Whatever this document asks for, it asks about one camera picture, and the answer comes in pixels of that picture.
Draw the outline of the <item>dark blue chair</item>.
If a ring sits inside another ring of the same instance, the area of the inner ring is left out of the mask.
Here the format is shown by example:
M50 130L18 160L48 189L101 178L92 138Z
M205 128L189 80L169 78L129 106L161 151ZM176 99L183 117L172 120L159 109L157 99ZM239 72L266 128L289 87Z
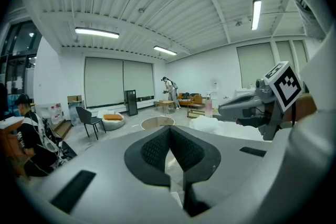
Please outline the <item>dark blue chair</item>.
M85 108L81 107L81 106L77 106L76 107L76 111L77 114L79 116L79 120L81 121L81 123L84 125L87 136L90 137L89 132L87 130L87 125L91 125L93 127L96 139L98 140L98 128L97 128L97 124L101 123L101 126L104 130L104 132L106 133L106 128L104 126L104 123L102 121L101 118L98 118L96 116L92 116L92 113L88 110L86 110Z

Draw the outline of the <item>wooden shelf cart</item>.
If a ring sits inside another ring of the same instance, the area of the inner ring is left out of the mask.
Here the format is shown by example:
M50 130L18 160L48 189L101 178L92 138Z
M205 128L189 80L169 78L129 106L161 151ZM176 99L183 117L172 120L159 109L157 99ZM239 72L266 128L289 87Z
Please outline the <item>wooden shelf cart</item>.
M195 119L201 115L205 116L205 100L206 97L191 97L187 105L187 117Z

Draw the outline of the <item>brown wooden step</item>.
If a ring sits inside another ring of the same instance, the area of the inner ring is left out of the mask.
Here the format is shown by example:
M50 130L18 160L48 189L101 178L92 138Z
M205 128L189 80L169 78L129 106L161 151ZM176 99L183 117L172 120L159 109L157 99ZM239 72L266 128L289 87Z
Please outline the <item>brown wooden step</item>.
M71 128L71 121L66 120L51 125L51 129L53 130L53 132L57 134L61 139L64 139L66 137Z

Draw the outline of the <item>grey roller blind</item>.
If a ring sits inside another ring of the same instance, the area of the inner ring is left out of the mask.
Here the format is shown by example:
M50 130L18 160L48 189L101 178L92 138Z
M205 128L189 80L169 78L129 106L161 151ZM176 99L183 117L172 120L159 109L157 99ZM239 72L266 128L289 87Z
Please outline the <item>grey roller blind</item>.
M275 66L270 43L237 47L240 65L242 88L254 86L257 79L262 78Z
M135 90L137 98L154 96L153 70L150 63L123 62L124 90Z
M121 60L86 58L85 100L88 108L122 104L123 92Z
M276 46L278 49L280 61L288 61L291 67L295 68L289 41L277 41Z

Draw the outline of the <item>white towel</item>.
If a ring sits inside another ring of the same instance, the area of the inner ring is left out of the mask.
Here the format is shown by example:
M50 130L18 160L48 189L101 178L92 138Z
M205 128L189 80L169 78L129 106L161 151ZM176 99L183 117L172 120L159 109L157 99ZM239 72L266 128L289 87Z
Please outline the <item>white towel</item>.
M223 122L205 116L191 119L189 128L225 137L263 141L259 130L254 127L238 125L235 122Z

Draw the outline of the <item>brown wooden desk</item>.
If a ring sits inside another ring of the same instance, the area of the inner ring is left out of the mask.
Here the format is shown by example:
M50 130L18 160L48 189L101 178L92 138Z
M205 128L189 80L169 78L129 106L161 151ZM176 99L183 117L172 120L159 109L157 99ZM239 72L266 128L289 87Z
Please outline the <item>brown wooden desk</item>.
M17 176L26 177L24 165L28 161L28 156L17 136L17 129L21 126L23 119L23 116L12 116L0 121L0 149L9 159L14 173Z

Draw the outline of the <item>long ceiling light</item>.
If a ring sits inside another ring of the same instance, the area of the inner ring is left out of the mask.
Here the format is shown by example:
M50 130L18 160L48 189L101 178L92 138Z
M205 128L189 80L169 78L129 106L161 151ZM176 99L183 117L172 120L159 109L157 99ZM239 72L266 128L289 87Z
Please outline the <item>long ceiling light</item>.
M76 27L75 32L76 34L101 36L101 37L108 37L108 38L113 38L113 39L118 39L120 36L119 33L114 33L114 32L100 30L100 29L83 28L83 27Z
M252 16L252 24L251 24L252 31L258 29L260 13L261 13L261 6L262 6L261 0L253 0L253 16Z
M166 48L163 48L163 47L160 47L160 46L154 46L153 49L156 50L156 51L160 51L160 52L163 52L165 54L171 55L171 56L176 56L177 55L176 52L174 52L172 50L169 50L169 49L166 49Z

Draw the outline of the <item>clear jugs with red labels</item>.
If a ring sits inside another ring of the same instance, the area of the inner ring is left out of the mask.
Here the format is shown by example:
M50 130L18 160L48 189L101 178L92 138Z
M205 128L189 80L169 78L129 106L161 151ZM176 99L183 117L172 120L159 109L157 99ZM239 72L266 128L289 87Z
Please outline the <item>clear jugs with red labels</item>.
M64 120L63 112L60 103L52 104L49 107L49 113L52 124L58 124Z

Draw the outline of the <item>person's right forearm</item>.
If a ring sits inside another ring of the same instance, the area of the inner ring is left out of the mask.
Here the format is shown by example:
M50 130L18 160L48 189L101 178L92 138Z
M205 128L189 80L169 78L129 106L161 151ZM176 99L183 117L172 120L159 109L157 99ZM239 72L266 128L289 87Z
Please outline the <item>person's right forearm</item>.
M310 93L302 94L284 113L283 122L298 122L317 111L316 104Z

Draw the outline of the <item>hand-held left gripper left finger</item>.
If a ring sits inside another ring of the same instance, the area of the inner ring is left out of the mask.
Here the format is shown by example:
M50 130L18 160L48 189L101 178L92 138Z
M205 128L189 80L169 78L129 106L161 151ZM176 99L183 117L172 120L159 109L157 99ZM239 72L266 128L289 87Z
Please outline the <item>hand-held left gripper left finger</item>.
M168 188L144 184L124 162L126 149L155 131L99 141L56 169L37 188L40 212L50 222L188 222ZM67 214L51 202L82 170L95 176Z

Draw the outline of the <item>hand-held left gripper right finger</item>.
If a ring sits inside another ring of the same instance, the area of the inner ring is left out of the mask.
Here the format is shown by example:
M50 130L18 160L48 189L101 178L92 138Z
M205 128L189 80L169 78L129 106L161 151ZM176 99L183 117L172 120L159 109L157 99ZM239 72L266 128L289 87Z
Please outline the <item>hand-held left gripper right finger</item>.
M171 151L191 164L183 176L184 208L170 206L170 217L285 217L282 163L288 137L287 129L265 142L170 127Z

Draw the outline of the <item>round beige basket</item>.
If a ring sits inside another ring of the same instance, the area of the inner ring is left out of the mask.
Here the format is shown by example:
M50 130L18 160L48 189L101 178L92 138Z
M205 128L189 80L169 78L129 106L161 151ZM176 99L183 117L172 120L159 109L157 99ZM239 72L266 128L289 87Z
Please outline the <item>round beige basket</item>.
M167 116L156 116L153 118L149 118L144 120L141 123L141 127L143 130L153 129L160 126L171 126L174 125L175 121Z

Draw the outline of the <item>round grey beanbag bed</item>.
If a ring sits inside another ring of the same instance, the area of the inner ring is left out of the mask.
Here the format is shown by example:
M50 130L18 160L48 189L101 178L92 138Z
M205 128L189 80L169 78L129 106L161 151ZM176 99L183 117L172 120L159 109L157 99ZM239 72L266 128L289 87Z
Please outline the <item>round grey beanbag bed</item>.
M98 112L97 117L102 119L102 121L104 123L104 126L106 128L106 131L113 131L113 130L119 129L125 124L125 120L124 120L123 115L122 115L122 117L123 117L122 121L105 121L103 119L103 116L105 114L119 114L119 115L122 115L122 114L120 114L118 112L115 112L113 110L100 110Z

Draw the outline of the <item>orange sofa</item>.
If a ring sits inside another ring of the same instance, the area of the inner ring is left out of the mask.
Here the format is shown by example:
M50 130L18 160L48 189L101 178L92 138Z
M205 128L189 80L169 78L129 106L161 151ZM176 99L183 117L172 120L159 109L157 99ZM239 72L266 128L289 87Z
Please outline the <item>orange sofa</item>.
M177 100L179 102L180 105L182 106L188 106L192 103L195 104L203 104L204 103L204 99L202 97L201 94L199 93L179 93L177 95Z

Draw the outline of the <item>black tower appliance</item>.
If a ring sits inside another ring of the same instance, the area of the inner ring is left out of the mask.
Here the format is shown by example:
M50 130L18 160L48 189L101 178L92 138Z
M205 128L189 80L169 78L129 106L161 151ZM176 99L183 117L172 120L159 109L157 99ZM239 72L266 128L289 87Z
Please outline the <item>black tower appliance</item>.
M138 114L137 96L135 90L124 91L124 104L128 116L134 116Z

